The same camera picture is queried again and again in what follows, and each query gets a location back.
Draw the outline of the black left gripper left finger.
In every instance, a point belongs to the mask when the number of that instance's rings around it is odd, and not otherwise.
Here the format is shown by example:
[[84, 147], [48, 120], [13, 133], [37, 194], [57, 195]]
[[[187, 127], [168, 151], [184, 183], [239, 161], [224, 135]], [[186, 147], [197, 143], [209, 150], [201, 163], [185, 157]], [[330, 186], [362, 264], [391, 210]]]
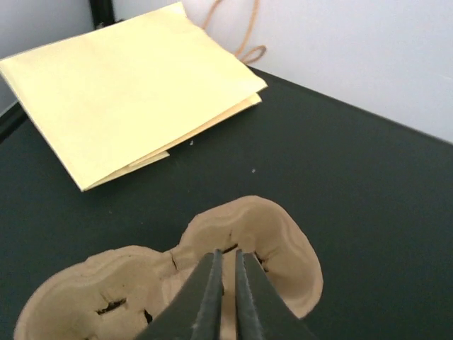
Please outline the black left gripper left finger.
[[138, 339], [219, 339], [222, 253], [205, 254], [170, 305]]

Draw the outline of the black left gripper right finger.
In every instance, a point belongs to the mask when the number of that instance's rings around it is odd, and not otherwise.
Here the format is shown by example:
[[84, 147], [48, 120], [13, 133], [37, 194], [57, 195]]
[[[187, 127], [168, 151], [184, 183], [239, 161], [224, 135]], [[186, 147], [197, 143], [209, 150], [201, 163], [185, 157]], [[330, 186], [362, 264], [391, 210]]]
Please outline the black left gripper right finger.
[[252, 253], [236, 252], [236, 338], [266, 340], [315, 339], [286, 306]]

